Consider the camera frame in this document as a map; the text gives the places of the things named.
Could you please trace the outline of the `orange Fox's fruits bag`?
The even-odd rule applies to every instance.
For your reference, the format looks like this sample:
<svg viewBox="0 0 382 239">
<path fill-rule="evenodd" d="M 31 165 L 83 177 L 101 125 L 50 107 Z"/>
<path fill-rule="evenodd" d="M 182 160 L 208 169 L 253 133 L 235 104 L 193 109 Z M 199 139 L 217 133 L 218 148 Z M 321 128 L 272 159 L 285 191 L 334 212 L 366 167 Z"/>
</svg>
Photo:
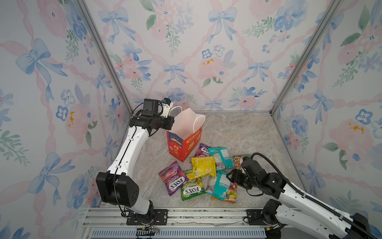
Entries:
<svg viewBox="0 0 382 239">
<path fill-rule="evenodd" d="M 215 196 L 212 196 L 212 200 L 218 200 L 230 204 L 236 204 L 237 202 L 237 184 L 231 183 L 228 191 L 225 194 L 225 198 L 223 200 L 216 198 Z"/>
</svg>

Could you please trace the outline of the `teal mint candy bag front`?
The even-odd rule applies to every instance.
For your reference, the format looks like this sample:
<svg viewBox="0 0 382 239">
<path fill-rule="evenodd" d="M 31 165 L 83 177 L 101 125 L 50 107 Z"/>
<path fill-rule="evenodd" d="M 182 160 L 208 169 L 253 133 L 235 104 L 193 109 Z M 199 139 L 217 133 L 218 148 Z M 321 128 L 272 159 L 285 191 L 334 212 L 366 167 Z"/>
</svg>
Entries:
<svg viewBox="0 0 382 239">
<path fill-rule="evenodd" d="M 226 200 L 227 192 L 230 188 L 231 182 L 227 179 L 227 173 L 218 171 L 216 177 L 210 177 L 206 188 L 206 193 L 214 196 L 219 200 Z"/>
</svg>

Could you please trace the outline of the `red paper gift bag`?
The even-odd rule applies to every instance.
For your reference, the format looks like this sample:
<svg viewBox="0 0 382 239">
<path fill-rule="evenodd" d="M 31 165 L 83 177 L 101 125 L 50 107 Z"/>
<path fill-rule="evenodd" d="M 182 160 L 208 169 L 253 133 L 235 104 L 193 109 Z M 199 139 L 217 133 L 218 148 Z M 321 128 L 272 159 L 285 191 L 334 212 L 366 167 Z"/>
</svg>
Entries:
<svg viewBox="0 0 382 239">
<path fill-rule="evenodd" d="M 172 129 L 167 131 L 169 154 L 185 162 L 201 140 L 205 120 L 205 115 L 197 114 L 190 108 L 175 116 Z"/>
</svg>

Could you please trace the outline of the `yellow snack packet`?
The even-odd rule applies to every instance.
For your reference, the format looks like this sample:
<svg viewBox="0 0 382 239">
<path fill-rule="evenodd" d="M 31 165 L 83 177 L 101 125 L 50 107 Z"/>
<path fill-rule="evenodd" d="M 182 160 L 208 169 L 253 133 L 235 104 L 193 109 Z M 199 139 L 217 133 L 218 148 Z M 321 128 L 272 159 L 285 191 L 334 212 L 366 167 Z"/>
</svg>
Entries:
<svg viewBox="0 0 382 239">
<path fill-rule="evenodd" d="M 201 178 L 207 175 L 216 177 L 216 165 L 214 157 L 193 157 L 192 165 L 195 178 Z"/>
</svg>

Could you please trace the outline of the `purple Fox's berries bag front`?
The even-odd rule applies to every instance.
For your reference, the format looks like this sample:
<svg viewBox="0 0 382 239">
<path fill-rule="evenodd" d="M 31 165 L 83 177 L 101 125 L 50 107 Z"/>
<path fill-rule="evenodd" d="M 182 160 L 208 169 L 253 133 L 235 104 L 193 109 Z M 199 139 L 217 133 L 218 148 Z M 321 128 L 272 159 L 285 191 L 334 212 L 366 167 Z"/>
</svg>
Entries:
<svg viewBox="0 0 382 239">
<path fill-rule="evenodd" d="M 176 161 L 167 168 L 161 170 L 158 175 L 166 185 L 169 196 L 172 196 L 189 181 L 189 178 Z"/>
</svg>

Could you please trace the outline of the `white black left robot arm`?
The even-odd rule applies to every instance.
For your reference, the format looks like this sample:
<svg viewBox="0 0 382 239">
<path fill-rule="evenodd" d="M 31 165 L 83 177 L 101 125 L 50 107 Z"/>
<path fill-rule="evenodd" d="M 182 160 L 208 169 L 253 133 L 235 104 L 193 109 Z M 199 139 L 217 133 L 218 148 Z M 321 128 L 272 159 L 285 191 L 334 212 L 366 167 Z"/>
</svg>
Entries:
<svg viewBox="0 0 382 239">
<path fill-rule="evenodd" d="M 96 184 L 102 202 L 116 205 L 121 215 L 142 224 L 152 224 L 154 207 L 150 200 L 140 195 L 133 181 L 133 170 L 146 140 L 159 129 L 170 130 L 174 117 L 170 115 L 173 102 L 145 99 L 143 107 L 129 120 L 126 138 L 117 157 L 106 172 L 99 172 Z"/>
</svg>

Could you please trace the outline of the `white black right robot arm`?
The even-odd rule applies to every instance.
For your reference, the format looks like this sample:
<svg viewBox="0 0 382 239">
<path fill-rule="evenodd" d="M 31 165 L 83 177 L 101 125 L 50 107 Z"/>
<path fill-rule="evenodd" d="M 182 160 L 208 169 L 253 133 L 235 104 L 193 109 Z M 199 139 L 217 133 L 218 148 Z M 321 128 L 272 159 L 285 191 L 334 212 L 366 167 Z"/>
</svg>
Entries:
<svg viewBox="0 0 382 239">
<path fill-rule="evenodd" d="M 274 172 L 267 173 L 253 157 L 245 157 L 241 169 L 227 174 L 227 179 L 244 189 L 258 188 L 271 196 L 262 209 L 260 220 L 269 225 L 269 233 L 292 226 L 318 239 L 372 239 L 369 221 L 359 213 L 350 215 L 302 191 L 267 157 Z"/>
</svg>

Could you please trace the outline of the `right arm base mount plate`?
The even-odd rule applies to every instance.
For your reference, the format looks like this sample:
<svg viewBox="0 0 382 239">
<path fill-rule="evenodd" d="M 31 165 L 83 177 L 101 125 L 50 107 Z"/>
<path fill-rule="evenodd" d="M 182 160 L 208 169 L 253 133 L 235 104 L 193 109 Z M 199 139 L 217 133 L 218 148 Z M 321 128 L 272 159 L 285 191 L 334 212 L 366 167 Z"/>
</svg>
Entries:
<svg viewBox="0 0 382 239">
<path fill-rule="evenodd" d="M 245 212 L 246 216 L 243 218 L 244 223 L 251 226 L 264 226 L 267 224 L 261 209 L 247 209 Z"/>
</svg>

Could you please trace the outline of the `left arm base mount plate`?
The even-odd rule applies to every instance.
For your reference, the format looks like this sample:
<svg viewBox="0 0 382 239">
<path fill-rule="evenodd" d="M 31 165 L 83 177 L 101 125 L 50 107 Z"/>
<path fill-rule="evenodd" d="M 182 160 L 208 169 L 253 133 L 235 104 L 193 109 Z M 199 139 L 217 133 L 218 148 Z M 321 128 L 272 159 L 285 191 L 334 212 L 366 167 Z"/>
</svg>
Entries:
<svg viewBox="0 0 382 239">
<path fill-rule="evenodd" d="M 147 214 L 129 212 L 126 218 L 128 226 L 165 226 L 168 220 L 167 209 L 149 209 Z"/>
</svg>

